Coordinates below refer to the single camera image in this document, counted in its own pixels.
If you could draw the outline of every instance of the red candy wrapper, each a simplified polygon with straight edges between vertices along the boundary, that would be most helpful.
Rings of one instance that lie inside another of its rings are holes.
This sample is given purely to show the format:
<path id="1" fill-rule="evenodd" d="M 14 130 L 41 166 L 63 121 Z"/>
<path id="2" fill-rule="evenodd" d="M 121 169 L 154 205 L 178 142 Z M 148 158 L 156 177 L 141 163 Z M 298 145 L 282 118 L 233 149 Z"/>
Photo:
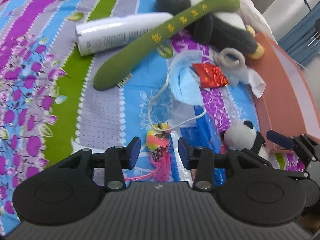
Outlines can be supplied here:
<path id="1" fill-rule="evenodd" d="M 218 66 L 211 63 L 192 64 L 201 80 L 201 88 L 217 88 L 229 84 Z"/>

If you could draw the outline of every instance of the black gripper base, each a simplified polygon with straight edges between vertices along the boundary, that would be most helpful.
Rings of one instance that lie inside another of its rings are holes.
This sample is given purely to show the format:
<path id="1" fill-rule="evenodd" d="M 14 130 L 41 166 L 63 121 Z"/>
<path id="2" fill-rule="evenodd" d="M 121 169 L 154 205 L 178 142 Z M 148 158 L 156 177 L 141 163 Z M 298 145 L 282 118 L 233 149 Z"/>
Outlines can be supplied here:
<path id="1" fill-rule="evenodd" d="M 132 182 L 128 189 L 107 193 L 87 217 L 62 226 L 22 222 L 7 240 L 309 240 L 291 222 L 257 227 L 224 212 L 209 193 L 187 182 Z"/>

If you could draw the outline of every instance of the product tag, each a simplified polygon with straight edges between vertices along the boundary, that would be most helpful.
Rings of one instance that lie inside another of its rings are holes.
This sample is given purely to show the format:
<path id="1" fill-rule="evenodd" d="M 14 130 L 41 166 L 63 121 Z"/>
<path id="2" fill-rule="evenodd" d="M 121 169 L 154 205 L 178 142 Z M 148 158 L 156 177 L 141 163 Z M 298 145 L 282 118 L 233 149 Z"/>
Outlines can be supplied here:
<path id="1" fill-rule="evenodd" d="M 129 75 L 127 75 L 123 80 L 121 80 L 117 86 L 122 88 L 124 84 L 126 84 L 130 79 L 132 78 L 132 73 L 130 72 Z"/>

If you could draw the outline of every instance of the gray plush toy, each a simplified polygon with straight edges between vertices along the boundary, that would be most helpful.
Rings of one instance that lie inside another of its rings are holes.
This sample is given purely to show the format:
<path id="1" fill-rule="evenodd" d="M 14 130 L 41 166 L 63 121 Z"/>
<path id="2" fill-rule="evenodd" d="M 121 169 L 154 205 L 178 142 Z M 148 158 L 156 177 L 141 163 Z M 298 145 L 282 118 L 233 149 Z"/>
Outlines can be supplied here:
<path id="1" fill-rule="evenodd" d="M 158 11 L 176 15 L 202 0 L 156 0 Z M 220 50 L 234 48 L 242 54 L 248 54 L 252 59 L 262 57 L 263 47 L 255 39 L 254 30 L 245 26 L 241 17 L 236 13 L 210 13 L 193 24 L 188 30 L 194 40 L 203 45 L 212 45 Z"/>

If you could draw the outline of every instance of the mask ear loop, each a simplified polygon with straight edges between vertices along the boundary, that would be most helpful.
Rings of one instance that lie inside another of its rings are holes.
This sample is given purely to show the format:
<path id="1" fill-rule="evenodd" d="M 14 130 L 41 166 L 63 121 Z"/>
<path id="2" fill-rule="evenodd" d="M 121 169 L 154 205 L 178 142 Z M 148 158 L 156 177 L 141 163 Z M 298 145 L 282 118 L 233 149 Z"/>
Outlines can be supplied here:
<path id="1" fill-rule="evenodd" d="M 175 125 L 174 127 L 170 127 L 169 129 L 160 129 L 160 128 L 158 128 L 157 125 L 154 126 L 154 124 L 152 123 L 152 120 L 151 120 L 151 108 L 152 108 L 152 106 L 154 104 L 154 101 L 156 101 L 156 99 L 167 89 L 168 85 L 169 85 L 169 75 L 167 75 L 167 79 L 165 80 L 164 86 L 159 90 L 159 92 L 155 95 L 155 97 L 150 100 L 150 103 L 148 105 L 147 117 L 148 117 L 148 121 L 151 124 L 151 126 L 153 127 L 153 129 L 155 129 L 157 131 L 160 131 L 160 132 L 167 132 L 167 131 L 170 131 L 170 130 L 172 130 L 174 128 L 180 127 L 181 125 L 183 125 L 183 124 L 185 124 L 187 122 L 190 122 L 190 121 L 196 120 L 198 118 L 201 118 L 202 116 L 204 116 L 207 113 L 207 110 L 204 108 L 204 111 L 203 111 L 202 114 L 199 114 L 199 115 L 197 115 L 195 117 L 192 117 L 192 118 L 190 118 L 188 120 L 185 120 L 182 123 L 179 123 L 179 124 Z"/>

